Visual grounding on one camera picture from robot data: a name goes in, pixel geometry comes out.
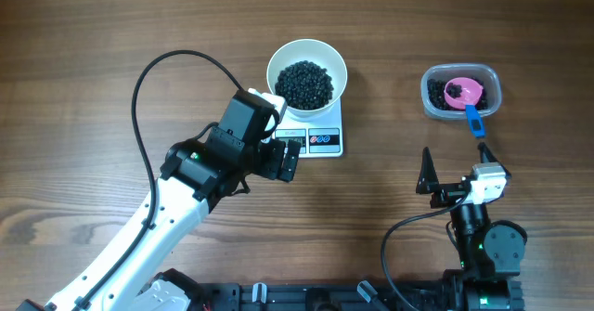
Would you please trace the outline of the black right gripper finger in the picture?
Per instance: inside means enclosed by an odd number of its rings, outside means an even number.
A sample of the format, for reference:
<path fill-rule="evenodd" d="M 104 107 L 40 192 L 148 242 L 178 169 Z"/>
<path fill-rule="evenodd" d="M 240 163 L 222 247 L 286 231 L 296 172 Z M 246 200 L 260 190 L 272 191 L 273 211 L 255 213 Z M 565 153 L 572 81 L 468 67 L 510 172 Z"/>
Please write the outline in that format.
<path fill-rule="evenodd" d="M 495 157 L 490 148 L 484 142 L 480 142 L 477 146 L 477 149 L 479 150 L 481 163 L 497 163 L 503 169 L 506 179 L 508 181 L 512 179 L 512 174 L 510 171 Z"/>
<path fill-rule="evenodd" d="M 418 194 L 430 194 L 439 191 L 439 179 L 434 168 L 430 149 L 425 147 L 422 151 L 420 175 L 416 185 Z"/>

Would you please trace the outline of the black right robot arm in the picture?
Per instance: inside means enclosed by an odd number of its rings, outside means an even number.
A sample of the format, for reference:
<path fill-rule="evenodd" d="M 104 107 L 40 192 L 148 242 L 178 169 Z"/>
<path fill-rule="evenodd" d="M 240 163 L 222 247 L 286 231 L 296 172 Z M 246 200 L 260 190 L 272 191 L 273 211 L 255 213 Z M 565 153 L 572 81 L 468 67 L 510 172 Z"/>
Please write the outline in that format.
<path fill-rule="evenodd" d="M 433 209 L 447 209 L 460 270 L 444 272 L 446 310 L 525 309 L 520 275 L 528 240 L 521 226 L 490 219 L 487 205 L 499 200 L 511 173 L 484 143 L 478 145 L 480 162 L 457 183 L 439 181 L 430 151 L 422 151 L 419 194 L 430 194 Z"/>

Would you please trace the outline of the pink scoop blue handle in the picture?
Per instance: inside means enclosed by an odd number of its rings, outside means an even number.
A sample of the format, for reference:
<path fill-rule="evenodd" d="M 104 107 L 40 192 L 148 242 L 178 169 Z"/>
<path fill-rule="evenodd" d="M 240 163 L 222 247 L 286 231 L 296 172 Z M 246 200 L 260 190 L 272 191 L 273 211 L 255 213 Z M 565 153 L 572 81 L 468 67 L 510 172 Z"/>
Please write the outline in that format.
<path fill-rule="evenodd" d="M 477 139 L 486 135 L 482 118 L 476 109 L 484 88 L 475 80 L 467 77 L 457 77 L 445 84 L 444 95 L 446 104 L 456 110 L 463 110 L 471 133 Z"/>

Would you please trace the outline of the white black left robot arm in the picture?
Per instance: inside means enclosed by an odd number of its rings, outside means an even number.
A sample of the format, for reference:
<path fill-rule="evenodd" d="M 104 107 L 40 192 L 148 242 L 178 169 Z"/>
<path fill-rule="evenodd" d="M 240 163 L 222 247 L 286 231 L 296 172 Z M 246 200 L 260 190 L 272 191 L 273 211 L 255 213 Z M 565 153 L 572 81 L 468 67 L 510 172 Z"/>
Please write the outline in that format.
<path fill-rule="evenodd" d="M 283 97 L 238 91 L 208 138 L 174 144 L 148 196 L 93 263 L 44 305 L 21 310 L 126 310 L 179 241 L 225 198 L 249 193 L 247 175 L 290 182 L 301 145 L 272 137 Z"/>

